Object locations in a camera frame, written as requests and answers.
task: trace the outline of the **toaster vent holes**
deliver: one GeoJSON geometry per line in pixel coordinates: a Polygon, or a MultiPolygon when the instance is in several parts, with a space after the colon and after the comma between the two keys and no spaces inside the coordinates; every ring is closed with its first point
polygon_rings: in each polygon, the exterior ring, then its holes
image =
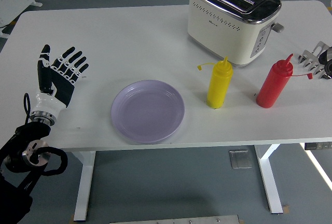
{"type": "Polygon", "coordinates": [[[204,7],[202,7],[201,5],[197,4],[196,2],[193,2],[193,4],[197,9],[199,9],[200,11],[202,11],[203,13],[209,15],[210,17],[213,17],[213,19],[216,19],[218,22],[223,23],[224,25],[233,28],[234,30],[239,31],[240,27],[235,26],[235,24],[231,24],[229,22],[227,22],[226,20],[224,20],[223,18],[220,18],[219,16],[217,16],[216,14],[213,14],[212,12],[210,12],[209,10],[206,10],[204,7]]]}

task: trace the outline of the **toaster lever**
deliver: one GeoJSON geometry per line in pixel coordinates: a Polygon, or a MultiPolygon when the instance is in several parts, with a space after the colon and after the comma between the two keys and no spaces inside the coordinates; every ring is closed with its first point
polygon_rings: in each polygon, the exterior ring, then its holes
{"type": "Polygon", "coordinates": [[[282,25],[279,24],[279,23],[274,23],[274,24],[272,24],[272,29],[273,29],[275,32],[280,33],[280,32],[282,32],[282,31],[285,29],[285,27],[282,26],[282,25]]]}

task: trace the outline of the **yellow squeeze bottle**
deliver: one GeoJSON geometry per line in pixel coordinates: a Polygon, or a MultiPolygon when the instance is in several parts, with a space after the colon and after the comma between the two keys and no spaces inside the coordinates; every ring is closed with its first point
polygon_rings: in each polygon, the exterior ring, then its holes
{"type": "Polygon", "coordinates": [[[205,63],[213,64],[212,75],[209,85],[209,90],[207,92],[206,104],[214,109],[221,108],[224,103],[227,89],[230,83],[230,80],[233,75],[233,68],[227,57],[223,61],[217,63],[205,63]]]}

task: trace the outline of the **robot finger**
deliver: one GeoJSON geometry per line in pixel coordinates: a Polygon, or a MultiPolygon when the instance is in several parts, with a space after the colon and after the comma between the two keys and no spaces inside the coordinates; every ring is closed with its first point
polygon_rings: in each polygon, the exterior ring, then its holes
{"type": "Polygon", "coordinates": [[[84,70],[86,70],[88,68],[89,64],[86,63],[84,64],[76,73],[74,73],[71,78],[69,79],[69,81],[71,82],[71,84],[74,84],[77,79],[81,76],[81,74],[84,72],[84,70]]]}
{"type": "Polygon", "coordinates": [[[51,94],[53,90],[51,90],[52,78],[49,67],[50,65],[49,53],[50,53],[50,46],[45,45],[39,56],[39,60],[37,63],[37,71],[38,71],[38,82],[39,82],[40,91],[42,93],[51,94]]]}
{"type": "Polygon", "coordinates": [[[51,65],[51,68],[53,70],[58,70],[61,63],[64,61],[64,59],[67,58],[68,55],[70,55],[71,53],[73,53],[75,50],[75,47],[71,47],[69,50],[67,50],[66,52],[64,52],[61,56],[59,56],[51,65]]]}
{"type": "Polygon", "coordinates": [[[64,74],[64,77],[69,80],[70,77],[73,75],[73,73],[76,72],[76,69],[81,66],[83,64],[83,62],[86,60],[87,58],[86,57],[82,57],[81,59],[79,59],[75,64],[74,66],[71,66],[67,71],[66,73],[64,74]]]}
{"type": "Polygon", "coordinates": [[[68,60],[65,59],[61,66],[58,69],[58,73],[60,75],[64,75],[66,73],[67,68],[70,66],[71,63],[73,63],[77,58],[79,58],[82,55],[82,51],[77,52],[72,57],[70,57],[68,60]]]}

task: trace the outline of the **condiment bottle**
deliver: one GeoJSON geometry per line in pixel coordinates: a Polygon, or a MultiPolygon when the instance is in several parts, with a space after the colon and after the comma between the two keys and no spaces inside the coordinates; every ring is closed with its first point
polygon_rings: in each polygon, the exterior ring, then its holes
{"type": "MultiPolygon", "coordinates": [[[[211,80],[209,90],[207,92],[206,104],[214,109],[220,108],[225,100],[225,96],[228,90],[230,80],[233,75],[233,68],[230,62],[227,61],[227,57],[223,61],[217,63],[205,63],[213,64],[211,80]]],[[[201,65],[197,66],[199,70],[202,70],[201,65]]]]}
{"type": "Polygon", "coordinates": [[[264,108],[273,106],[293,74],[291,54],[286,60],[279,60],[273,64],[265,82],[257,96],[256,103],[264,108]]]}

